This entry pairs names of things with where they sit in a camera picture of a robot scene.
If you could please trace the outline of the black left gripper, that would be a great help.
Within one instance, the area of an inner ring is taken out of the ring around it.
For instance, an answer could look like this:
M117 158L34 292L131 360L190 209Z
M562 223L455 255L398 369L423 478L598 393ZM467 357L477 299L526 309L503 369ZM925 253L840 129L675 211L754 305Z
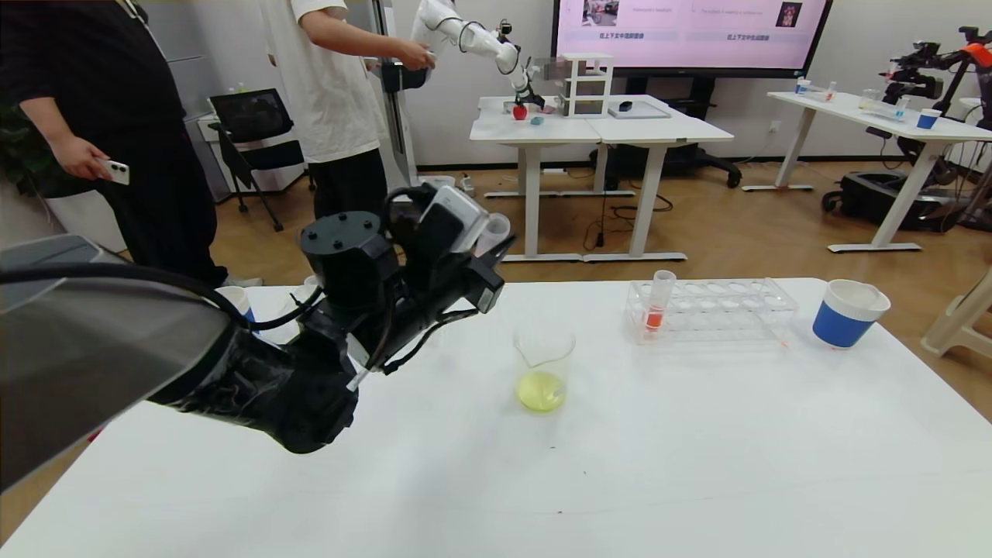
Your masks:
M479 313L489 313L505 285L496 264L506 258L516 243L510 234L487 251L486 257L471 252L450 252L426 264L426 310L432 320L442 320L457 301L468 301Z

